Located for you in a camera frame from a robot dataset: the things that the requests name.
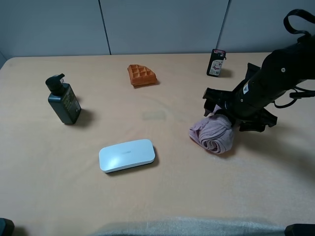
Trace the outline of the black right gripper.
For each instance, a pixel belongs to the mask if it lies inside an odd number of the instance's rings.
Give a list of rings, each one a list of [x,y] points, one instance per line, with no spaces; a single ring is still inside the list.
[[[203,99],[204,116],[232,114],[241,120],[240,132],[263,132],[266,126],[277,124],[278,117],[264,109],[265,85],[260,81],[242,81],[232,91],[207,88]]]

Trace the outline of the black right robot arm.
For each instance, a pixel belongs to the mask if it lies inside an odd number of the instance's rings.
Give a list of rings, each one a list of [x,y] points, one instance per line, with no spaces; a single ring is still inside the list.
[[[291,89],[294,91],[290,94],[293,101],[314,96],[314,91],[304,89],[298,92],[296,87],[314,78],[315,38],[311,36],[273,51],[261,67],[248,63],[244,80],[234,90],[207,88],[203,95],[204,115],[209,115],[218,106],[218,113],[227,116],[232,124],[238,123],[241,132],[262,132],[266,126],[275,126],[278,119],[265,107]]]

